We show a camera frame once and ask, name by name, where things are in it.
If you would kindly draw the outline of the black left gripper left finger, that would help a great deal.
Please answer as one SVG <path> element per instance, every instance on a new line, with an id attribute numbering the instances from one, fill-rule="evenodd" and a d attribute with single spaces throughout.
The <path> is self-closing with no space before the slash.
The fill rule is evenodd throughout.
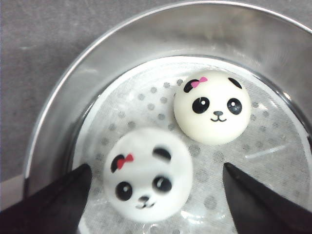
<path id="1" fill-rule="evenodd" d="M 87 203 L 92 171 L 83 164 L 0 213 L 2 234 L 75 234 Z"/>

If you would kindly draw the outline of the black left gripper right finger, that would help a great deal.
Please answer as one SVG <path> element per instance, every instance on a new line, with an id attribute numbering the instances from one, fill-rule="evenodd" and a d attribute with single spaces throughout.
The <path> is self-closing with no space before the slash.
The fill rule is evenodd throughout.
<path id="1" fill-rule="evenodd" d="M 231 163 L 223 165 L 227 203 L 239 234 L 310 234 L 312 213 Z"/>

